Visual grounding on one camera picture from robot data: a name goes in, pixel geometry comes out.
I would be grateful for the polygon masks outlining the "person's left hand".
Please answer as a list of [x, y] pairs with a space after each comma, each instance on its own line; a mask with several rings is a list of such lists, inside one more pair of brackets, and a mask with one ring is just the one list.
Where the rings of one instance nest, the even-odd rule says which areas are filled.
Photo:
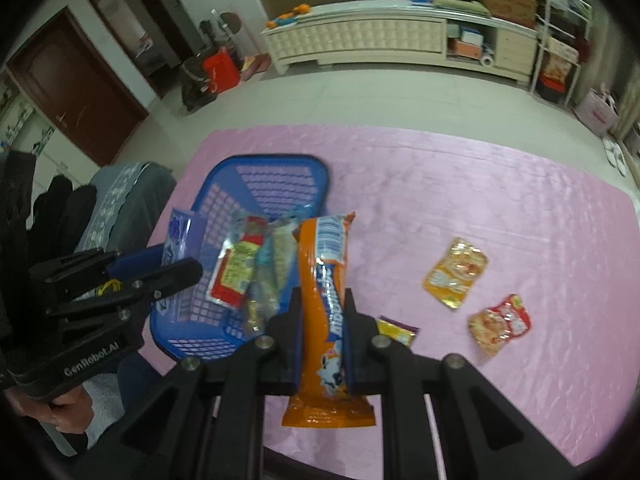
[[83, 434], [91, 424], [92, 399], [84, 386], [78, 386], [49, 402], [32, 400], [17, 387], [4, 392], [14, 412], [55, 426], [62, 434]]

